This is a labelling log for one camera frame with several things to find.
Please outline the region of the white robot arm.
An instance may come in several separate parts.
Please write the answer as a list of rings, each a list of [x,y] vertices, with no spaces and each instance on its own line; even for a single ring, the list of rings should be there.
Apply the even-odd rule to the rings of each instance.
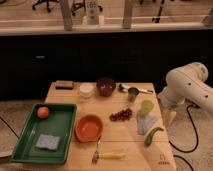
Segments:
[[[167,73],[166,86],[158,94],[163,124],[166,127],[176,116],[174,108],[183,104],[186,99],[213,114],[213,88],[205,83],[208,75],[207,67],[200,62],[193,62]]]

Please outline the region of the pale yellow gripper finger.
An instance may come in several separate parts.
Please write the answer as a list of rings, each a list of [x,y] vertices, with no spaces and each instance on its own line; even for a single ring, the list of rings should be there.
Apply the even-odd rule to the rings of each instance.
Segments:
[[[176,112],[175,111],[167,110],[165,112],[165,125],[169,126],[173,122],[175,117],[176,117]]]

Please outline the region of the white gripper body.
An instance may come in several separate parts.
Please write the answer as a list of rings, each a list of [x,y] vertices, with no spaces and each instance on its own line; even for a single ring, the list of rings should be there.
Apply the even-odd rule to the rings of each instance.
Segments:
[[[167,109],[177,107],[184,103],[184,98],[178,95],[176,92],[170,90],[164,90],[158,94],[162,106]]]

